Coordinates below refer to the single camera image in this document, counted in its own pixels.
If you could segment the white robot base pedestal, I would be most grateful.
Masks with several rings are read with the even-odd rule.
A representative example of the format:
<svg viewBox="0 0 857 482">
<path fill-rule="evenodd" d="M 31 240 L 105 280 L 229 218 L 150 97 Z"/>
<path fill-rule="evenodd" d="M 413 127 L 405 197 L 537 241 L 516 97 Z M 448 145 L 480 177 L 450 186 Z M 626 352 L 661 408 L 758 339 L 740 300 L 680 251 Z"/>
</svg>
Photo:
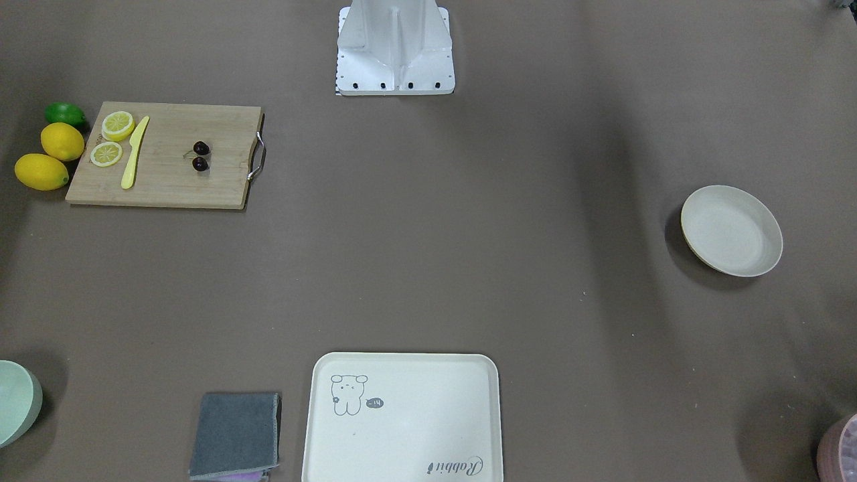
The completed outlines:
<svg viewBox="0 0 857 482">
<path fill-rule="evenodd" d="M 341 96 L 452 94 L 449 12 L 435 1 L 353 1 L 339 10 L 335 92 Z"/>
</svg>

